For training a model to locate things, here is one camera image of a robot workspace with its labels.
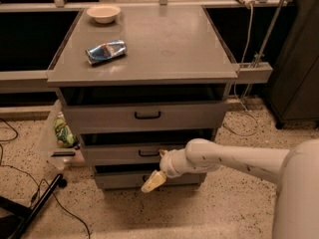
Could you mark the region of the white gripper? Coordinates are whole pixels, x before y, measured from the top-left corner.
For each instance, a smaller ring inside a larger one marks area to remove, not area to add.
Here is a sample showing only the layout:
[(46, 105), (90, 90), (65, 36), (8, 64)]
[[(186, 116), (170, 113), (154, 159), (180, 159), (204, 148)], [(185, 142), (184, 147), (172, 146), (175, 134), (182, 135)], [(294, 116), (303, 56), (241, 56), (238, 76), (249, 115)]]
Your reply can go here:
[(180, 177), (185, 173), (190, 173), (193, 169), (192, 162), (186, 157), (185, 149), (160, 149), (159, 155), (160, 171), (155, 170), (144, 183), (141, 188), (143, 193), (149, 193), (163, 185), (166, 182), (166, 177)]

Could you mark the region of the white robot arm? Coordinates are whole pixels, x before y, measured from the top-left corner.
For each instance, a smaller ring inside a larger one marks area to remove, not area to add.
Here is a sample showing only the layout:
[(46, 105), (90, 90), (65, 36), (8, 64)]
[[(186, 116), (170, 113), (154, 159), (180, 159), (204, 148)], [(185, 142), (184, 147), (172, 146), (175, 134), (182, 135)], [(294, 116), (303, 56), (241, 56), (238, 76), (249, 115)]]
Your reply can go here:
[(142, 186), (151, 192), (169, 178), (208, 173), (223, 165), (276, 185), (272, 239), (319, 239), (319, 139), (291, 149), (220, 145), (196, 138), (163, 150), (159, 169)]

